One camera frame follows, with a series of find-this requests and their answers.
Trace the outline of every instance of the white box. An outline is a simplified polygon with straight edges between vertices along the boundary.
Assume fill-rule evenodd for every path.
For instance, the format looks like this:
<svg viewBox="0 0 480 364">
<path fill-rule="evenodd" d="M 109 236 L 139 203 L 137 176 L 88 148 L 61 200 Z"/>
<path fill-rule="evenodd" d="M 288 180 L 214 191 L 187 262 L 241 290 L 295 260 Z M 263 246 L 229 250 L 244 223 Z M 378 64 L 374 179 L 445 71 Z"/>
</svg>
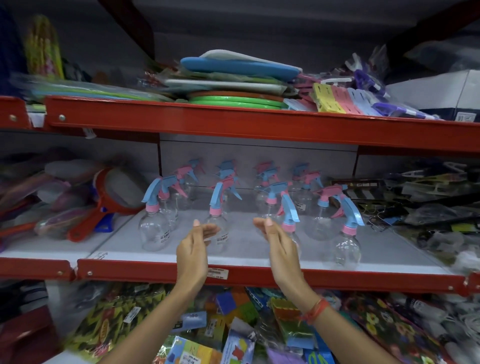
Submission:
<svg viewBox="0 0 480 364">
<path fill-rule="evenodd" d="M 480 71 L 458 71 L 388 85 L 387 92 L 445 120 L 480 122 Z"/>
</svg>

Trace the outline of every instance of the white sticker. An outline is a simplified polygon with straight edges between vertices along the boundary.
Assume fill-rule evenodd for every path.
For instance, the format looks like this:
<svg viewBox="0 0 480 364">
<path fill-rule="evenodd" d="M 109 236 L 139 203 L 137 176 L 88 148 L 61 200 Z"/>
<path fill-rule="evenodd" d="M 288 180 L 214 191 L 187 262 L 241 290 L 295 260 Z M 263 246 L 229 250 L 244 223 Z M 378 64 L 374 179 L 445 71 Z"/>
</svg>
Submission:
<svg viewBox="0 0 480 364">
<path fill-rule="evenodd" d="M 305 211 L 307 209 L 307 205 L 301 204 L 300 202 L 295 202 L 295 207 L 300 211 Z"/>
<path fill-rule="evenodd" d="M 160 244 L 166 242 L 169 237 L 170 237 L 170 230 L 167 230 L 167 232 L 165 234 L 163 234 L 162 236 L 159 237 Z"/>
<path fill-rule="evenodd" d="M 474 112 L 460 112 L 459 111 L 458 113 L 456 113 L 455 121 L 474 122 L 476 116 L 477 116 L 477 114 L 475 114 Z"/>
<path fill-rule="evenodd" d="M 210 322 L 208 323 L 207 329 L 205 330 L 205 336 L 208 336 L 209 338 L 213 337 L 213 332 L 215 330 L 217 319 L 212 318 Z"/>
<path fill-rule="evenodd" d="M 93 131 L 93 129 L 91 129 L 91 128 L 82 128 L 82 130 L 84 131 L 84 134 L 85 134 L 85 138 L 86 138 L 86 139 L 96 138 L 96 134 L 95 134 L 95 132 Z"/>
<path fill-rule="evenodd" d="M 133 321 L 133 319 L 138 315 L 142 308 L 141 307 L 134 307 L 132 310 L 128 313 L 128 315 L 124 319 L 124 323 L 129 324 Z"/>
<path fill-rule="evenodd" d="M 135 290 L 135 293 L 137 293 L 137 292 L 140 292 L 140 291 L 145 291 L 145 290 L 147 290 L 148 287 L 150 287 L 150 284 L 148 284 L 148 283 L 147 283 L 147 284 L 140 284 L 140 285 L 138 285 L 138 286 L 135 286 L 135 289 L 134 289 L 134 290 Z"/>
<path fill-rule="evenodd" d="M 226 243 L 228 240 L 228 233 L 226 234 L 223 234 L 222 236 L 219 236 L 217 239 L 216 239 L 216 244 L 217 245 L 221 245 L 223 243 Z"/>
<path fill-rule="evenodd" d="M 92 259 L 103 259 L 108 255 L 108 252 L 99 252 Z"/>
<path fill-rule="evenodd" d="M 217 279 L 227 279 L 228 278 L 228 269 L 220 268 L 209 268 L 207 277 L 217 278 Z"/>
<path fill-rule="evenodd" d="M 180 358 L 180 364 L 200 364 L 200 358 L 193 356 L 189 352 L 183 352 Z"/>
</svg>

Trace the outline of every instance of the red shelf edge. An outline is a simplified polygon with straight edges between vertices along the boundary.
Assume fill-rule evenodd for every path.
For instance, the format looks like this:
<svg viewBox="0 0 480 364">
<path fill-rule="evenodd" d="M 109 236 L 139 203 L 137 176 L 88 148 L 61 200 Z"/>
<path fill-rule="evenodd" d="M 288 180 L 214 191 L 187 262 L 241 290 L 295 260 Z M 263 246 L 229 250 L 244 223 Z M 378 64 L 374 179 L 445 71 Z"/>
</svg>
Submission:
<svg viewBox="0 0 480 364">
<path fill-rule="evenodd" d="M 73 97 L 46 106 L 58 127 L 480 152 L 474 123 Z"/>
<path fill-rule="evenodd" d="M 0 257 L 0 278 L 74 280 L 67 260 Z"/>
<path fill-rule="evenodd" d="M 0 128 L 32 128 L 23 100 L 17 97 L 0 96 Z"/>
<path fill-rule="evenodd" d="M 209 267 L 227 269 L 228 279 L 207 278 L 206 284 L 276 287 L 269 267 Z M 463 276 L 313 269 L 304 269 L 303 274 L 316 288 L 465 295 Z M 177 267 L 175 263 L 79 259 L 77 275 L 80 279 L 174 283 Z"/>
</svg>

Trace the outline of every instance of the red thread wristband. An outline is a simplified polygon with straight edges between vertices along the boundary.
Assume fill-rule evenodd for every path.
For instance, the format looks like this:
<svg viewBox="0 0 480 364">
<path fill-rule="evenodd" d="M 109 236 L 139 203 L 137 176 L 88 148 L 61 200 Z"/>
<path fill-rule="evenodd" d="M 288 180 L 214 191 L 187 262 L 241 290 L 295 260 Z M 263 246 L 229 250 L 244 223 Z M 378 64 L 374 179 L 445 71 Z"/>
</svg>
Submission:
<svg viewBox="0 0 480 364">
<path fill-rule="evenodd" d="M 324 309 L 329 306 L 330 304 L 328 303 L 328 301 L 321 298 L 310 311 L 305 313 L 303 316 L 300 316 L 300 320 L 305 320 L 307 321 L 307 324 L 311 325 L 318 317 L 318 315 L 321 314 Z"/>
</svg>

